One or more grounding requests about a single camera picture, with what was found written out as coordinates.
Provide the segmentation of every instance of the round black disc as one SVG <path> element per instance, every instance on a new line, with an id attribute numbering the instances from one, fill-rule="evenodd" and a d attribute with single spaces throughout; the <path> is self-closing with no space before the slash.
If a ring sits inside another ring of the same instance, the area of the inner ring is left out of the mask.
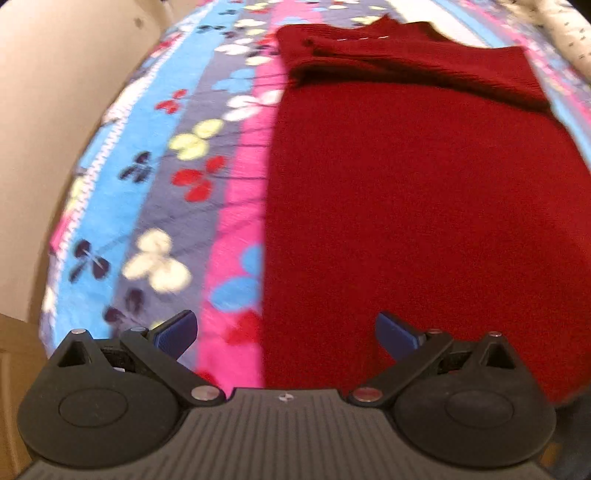
<path id="1" fill-rule="evenodd" d="M 57 374 L 50 388 L 21 405 L 21 436 L 37 455 L 68 467 L 104 468 L 146 455 L 173 431 L 177 401 L 159 382 L 75 368 L 64 369 L 67 375 Z"/>
<path id="2" fill-rule="evenodd" d="M 407 388 L 394 417 L 415 447 L 447 463 L 503 468 L 536 455 L 554 430 L 554 409 L 523 377 L 490 368 L 444 374 Z"/>

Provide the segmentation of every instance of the floral blanket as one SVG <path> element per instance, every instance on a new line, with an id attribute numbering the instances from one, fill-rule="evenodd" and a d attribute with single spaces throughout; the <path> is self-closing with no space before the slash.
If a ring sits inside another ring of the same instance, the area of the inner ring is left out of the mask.
<path id="1" fill-rule="evenodd" d="M 75 327 L 104 338 L 192 309 L 199 335 L 180 361 L 226 391 L 262 386 L 261 240 L 285 84 L 274 38 L 282 25 L 355 27 L 387 13 L 475 47 L 520 44 L 591 158 L 591 89 L 540 31 L 493 0 L 252 1 L 213 0 L 175 25 L 105 113 L 51 240 L 41 319 L 49 352 Z"/>

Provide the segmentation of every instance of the blue butterfly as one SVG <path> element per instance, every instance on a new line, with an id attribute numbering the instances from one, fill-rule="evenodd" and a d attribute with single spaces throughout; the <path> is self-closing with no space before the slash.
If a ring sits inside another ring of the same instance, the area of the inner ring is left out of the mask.
<path id="1" fill-rule="evenodd" d="M 285 17 L 283 20 L 276 23 L 276 25 L 298 25 L 303 23 L 310 23 L 302 17 Z"/>
<path id="2" fill-rule="evenodd" d="M 234 70 L 230 74 L 230 78 L 216 82 L 212 86 L 212 90 L 227 90 L 228 93 L 250 92 L 254 76 L 254 69 Z"/>
<path id="3" fill-rule="evenodd" d="M 262 246 L 248 247 L 240 257 L 240 265 L 248 275 L 232 277 L 213 289 L 209 298 L 220 312 L 246 310 L 261 299 Z"/>

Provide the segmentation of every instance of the white stripe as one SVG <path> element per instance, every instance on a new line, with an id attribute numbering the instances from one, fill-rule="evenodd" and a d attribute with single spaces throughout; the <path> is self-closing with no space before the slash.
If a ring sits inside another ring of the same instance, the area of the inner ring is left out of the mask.
<path id="1" fill-rule="evenodd" d="M 453 15 L 431 0 L 388 0 L 408 22 L 431 22 L 447 38 L 473 47 L 488 46 Z"/>

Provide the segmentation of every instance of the blue gripper pad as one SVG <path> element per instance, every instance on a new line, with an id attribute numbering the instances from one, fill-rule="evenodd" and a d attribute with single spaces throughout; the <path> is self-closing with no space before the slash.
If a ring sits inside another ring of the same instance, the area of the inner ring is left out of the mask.
<path id="1" fill-rule="evenodd" d="M 197 339 L 197 317 L 191 310 L 183 310 L 150 331 L 154 346 L 174 359 Z"/>
<path id="2" fill-rule="evenodd" d="M 388 312 L 380 312 L 375 320 L 375 336 L 379 344 L 397 362 L 425 342 L 425 334 Z"/>

